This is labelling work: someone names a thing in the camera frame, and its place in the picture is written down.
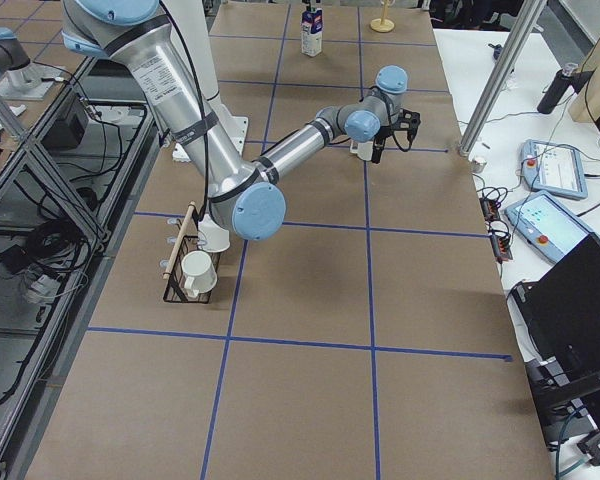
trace white mug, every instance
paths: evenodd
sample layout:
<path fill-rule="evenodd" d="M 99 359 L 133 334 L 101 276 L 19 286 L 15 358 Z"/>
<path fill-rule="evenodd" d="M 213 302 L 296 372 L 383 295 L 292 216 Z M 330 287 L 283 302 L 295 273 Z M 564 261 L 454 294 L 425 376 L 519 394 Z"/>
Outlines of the white mug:
<path fill-rule="evenodd" d="M 206 214 L 198 223 L 198 248 L 205 252 L 224 252 L 229 248 L 229 230 L 225 230 Z"/>
<path fill-rule="evenodd" d="M 354 155 L 357 155 L 360 160 L 368 162 L 371 160 L 371 155 L 373 154 L 373 140 L 364 143 L 358 143 L 355 140 L 351 140 L 349 151 Z"/>
<path fill-rule="evenodd" d="M 180 266 L 185 276 L 184 289 L 187 296 L 196 298 L 216 286 L 218 276 L 208 253 L 200 250 L 187 253 Z"/>

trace yellow stand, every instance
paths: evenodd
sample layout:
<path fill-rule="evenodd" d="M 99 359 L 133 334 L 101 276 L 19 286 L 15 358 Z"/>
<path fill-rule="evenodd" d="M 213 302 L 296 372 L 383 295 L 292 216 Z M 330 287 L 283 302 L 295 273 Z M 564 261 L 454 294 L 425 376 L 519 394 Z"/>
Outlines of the yellow stand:
<path fill-rule="evenodd" d="M 382 1 L 382 18 L 376 18 L 371 20 L 369 25 L 372 30 L 380 33 L 387 33 L 393 30 L 395 27 L 394 23 L 387 18 L 387 10 L 389 9 L 389 0 Z"/>

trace blue and white device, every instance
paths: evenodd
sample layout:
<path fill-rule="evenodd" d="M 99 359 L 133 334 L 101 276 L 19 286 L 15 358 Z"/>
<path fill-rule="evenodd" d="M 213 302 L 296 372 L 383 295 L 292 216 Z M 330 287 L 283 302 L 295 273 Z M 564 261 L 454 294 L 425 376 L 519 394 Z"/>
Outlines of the blue and white device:
<path fill-rule="evenodd" d="M 522 175 L 531 190 L 545 190 L 574 200 L 587 198 L 582 159 L 575 148 L 527 140 L 521 155 Z"/>
<path fill-rule="evenodd" d="M 510 205 L 504 212 L 515 231 L 554 263 L 593 232 L 591 227 L 545 191 Z"/>

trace black cylinder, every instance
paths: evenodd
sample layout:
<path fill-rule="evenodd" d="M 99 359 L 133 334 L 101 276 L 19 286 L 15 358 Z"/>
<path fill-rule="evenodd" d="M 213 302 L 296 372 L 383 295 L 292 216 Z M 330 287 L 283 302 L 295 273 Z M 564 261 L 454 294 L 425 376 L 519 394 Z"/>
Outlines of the black cylinder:
<path fill-rule="evenodd" d="M 538 112 L 549 114 L 556 108 L 558 102 L 567 91 L 567 88 L 571 85 L 572 74 L 577 65 L 573 63 L 567 63 L 562 70 L 558 70 L 556 76 L 553 77 L 553 82 L 547 89 L 546 93 L 538 104 Z"/>

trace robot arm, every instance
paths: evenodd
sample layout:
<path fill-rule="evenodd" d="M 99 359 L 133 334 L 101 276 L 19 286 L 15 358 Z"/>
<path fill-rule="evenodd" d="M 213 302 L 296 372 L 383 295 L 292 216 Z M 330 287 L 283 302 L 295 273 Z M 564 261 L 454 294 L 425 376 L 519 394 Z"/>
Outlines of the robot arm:
<path fill-rule="evenodd" d="M 280 178 L 345 133 L 358 142 L 375 138 L 380 150 L 382 136 L 400 129 L 404 118 L 401 101 L 407 75 L 399 67 L 385 67 L 378 87 L 360 103 L 321 110 L 266 155 L 246 162 L 193 87 L 192 75 L 170 41 L 171 23 L 158 0 L 64 0 L 63 7 L 65 45 L 125 65 L 202 175 L 207 135 L 211 216 L 247 240 L 268 238 L 282 225 L 286 204 L 275 186 Z"/>
<path fill-rule="evenodd" d="M 19 91 L 35 88 L 41 82 L 41 71 L 31 63 L 14 33 L 0 27 L 0 77 L 5 72 L 10 84 Z"/>

